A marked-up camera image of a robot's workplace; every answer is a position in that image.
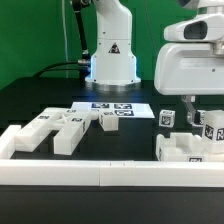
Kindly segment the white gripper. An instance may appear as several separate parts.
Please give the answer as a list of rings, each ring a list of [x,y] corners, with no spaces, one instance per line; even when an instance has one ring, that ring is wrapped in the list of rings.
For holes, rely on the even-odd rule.
[[[184,95],[194,124],[192,95],[224,94],[224,14],[199,14],[164,30],[168,41],[157,57],[154,86],[163,95]]]

